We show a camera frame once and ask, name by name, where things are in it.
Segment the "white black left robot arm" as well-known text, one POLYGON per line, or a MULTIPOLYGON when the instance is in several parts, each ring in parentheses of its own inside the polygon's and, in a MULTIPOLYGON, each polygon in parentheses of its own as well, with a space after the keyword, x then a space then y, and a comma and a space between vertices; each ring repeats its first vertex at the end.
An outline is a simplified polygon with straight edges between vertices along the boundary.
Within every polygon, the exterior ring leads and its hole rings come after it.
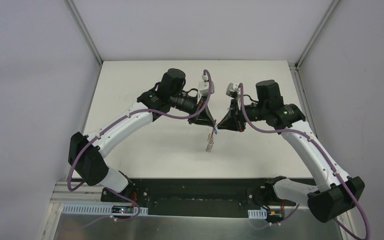
POLYGON ((73 134, 68 153, 68 190, 78 189, 71 184, 73 173, 77 173, 81 177, 80 186, 103 186, 113 190, 114 197, 120 202, 127 202, 133 195, 129 178, 105 162, 109 153, 123 140, 161 116, 215 128, 216 121, 208 109, 215 91, 210 72, 203 70, 202 81, 194 89, 196 96, 184 91, 185 85, 186 74, 180 69, 170 68, 161 81, 143 92, 118 118, 88 134, 73 134))

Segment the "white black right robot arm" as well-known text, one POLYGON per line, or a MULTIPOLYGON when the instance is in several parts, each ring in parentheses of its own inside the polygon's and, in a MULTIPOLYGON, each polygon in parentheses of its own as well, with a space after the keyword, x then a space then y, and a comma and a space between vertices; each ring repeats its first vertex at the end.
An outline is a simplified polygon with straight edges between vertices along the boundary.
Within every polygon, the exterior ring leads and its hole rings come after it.
POLYGON ((352 177, 327 153, 313 133, 305 115, 295 104, 284 104, 280 87, 273 79, 255 85, 257 101, 245 105, 239 84, 230 83, 228 113, 217 125, 220 130, 243 132, 246 123, 265 121, 286 140, 307 167, 315 182, 308 185, 278 176, 265 184, 264 200, 276 205, 282 200, 308 207, 321 223, 327 223, 353 209, 365 188, 364 181, 352 177))

